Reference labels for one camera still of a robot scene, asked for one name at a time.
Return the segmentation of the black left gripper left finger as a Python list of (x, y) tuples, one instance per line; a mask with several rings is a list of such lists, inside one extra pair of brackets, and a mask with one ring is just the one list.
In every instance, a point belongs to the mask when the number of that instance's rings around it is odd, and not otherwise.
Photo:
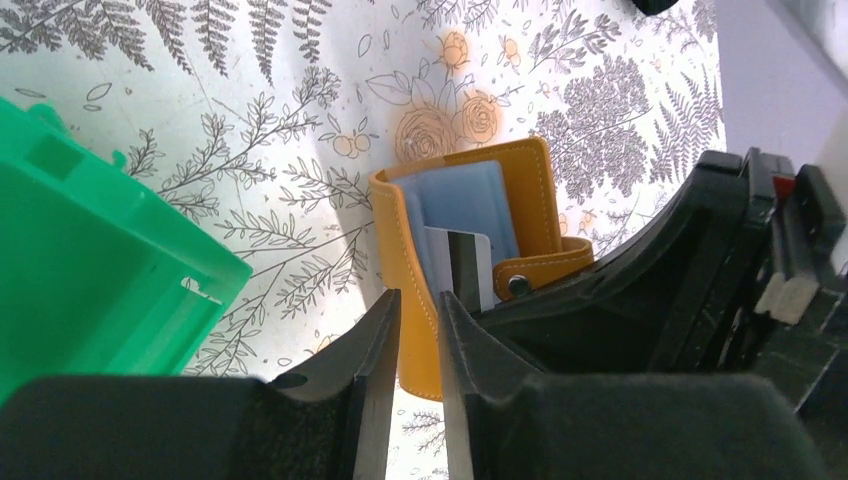
[(400, 313), (400, 291), (385, 291), (349, 331), (271, 381), (282, 402), (279, 478), (384, 478)]

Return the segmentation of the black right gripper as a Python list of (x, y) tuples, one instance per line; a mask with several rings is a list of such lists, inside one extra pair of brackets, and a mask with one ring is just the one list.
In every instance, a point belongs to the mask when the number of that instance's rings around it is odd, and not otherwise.
[(847, 420), (845, 218), (823, 173), (708, 150), (665, 207), (608, 255), (477, 316), (553, 373), (740, 372), (808, 424)]

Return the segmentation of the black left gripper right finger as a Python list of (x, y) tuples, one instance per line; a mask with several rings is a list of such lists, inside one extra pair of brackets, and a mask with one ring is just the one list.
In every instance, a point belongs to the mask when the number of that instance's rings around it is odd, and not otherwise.
[(549, 373), (492, 336), (451, 292), (438, 300), (438, 349), (452, 479), (548, 479), (534, 396)]

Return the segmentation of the white card with magnetic stripe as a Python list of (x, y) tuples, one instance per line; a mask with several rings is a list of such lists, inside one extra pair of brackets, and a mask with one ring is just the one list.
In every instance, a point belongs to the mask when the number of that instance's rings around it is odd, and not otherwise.
[(430, 259), (428, 282), (434, 296), (452, 292), (471, 313), (495, 306), (491, 244), (485, 235), (424, 228)]

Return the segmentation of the orange leather card holder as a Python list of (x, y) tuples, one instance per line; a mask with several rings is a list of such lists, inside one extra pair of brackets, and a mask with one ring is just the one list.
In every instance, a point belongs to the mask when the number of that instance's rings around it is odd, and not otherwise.
[(425, 275), (425, 248), (413, 235), (417, 203), (402, 181), (444, 175), (492, 161), (502, 173), (505, 217), (516, 233), (517, 250), (495, 261), (491, 278), (500, 300), (510, 300), (510, 280), (523, 277), (535, 288), (576, 272), (593, 261), (592, 244), (562, 235), (547, 143), (531, 137), (490, 147), (387, 168), (369, 178), (385, 285), (402, 293), (399, 383), (406, 392), (440, 401), (436, 294)]

